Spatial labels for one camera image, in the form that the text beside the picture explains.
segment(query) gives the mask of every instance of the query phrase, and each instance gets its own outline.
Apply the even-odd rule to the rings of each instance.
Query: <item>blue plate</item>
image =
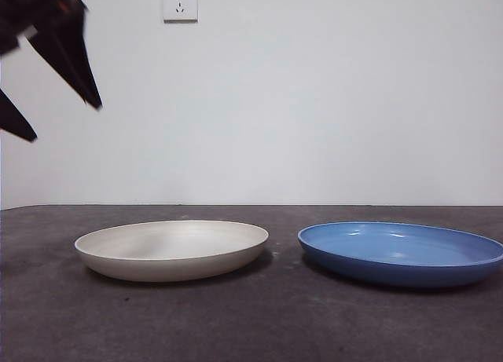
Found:
[[[359,280],[404,287],[480,281],[503,262],[503,244],[468,232],[384,222],[314,225],[299,232],[308,258]]]

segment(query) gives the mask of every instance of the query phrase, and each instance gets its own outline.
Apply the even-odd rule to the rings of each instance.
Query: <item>white plate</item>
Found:
[[[121,280],[195,280],[255,260],[268,232],[226,221],[162,221],[104,229],[75,241],[89,268]]]

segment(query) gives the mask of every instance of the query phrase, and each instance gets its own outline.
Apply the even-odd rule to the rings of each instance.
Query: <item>plate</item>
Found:
[[[268,232],[227,221],[161,221],[81,236],[75,248],[92,270],[120,280],[169,282],[231,272],[256,259]]]
[[[386,222],[339,222],[299,232],[307,257],[339,274],[402,287],[454,287],[498,271],[503,245],[468,232]]]

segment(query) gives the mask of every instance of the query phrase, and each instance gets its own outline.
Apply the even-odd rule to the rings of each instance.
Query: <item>blurred black object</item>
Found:
[[[0,57],[19,46],[25,34],[33,48],[86,102],[98,109],[83,39],[86,6],[81,0],[0,0]],[[0,90],[0,129],[28,141],[37,135]]]

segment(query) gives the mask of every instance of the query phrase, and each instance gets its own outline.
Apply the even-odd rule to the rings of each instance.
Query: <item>power socket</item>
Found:
[[[197,0],[163,0],[164,23],[197,22]]]

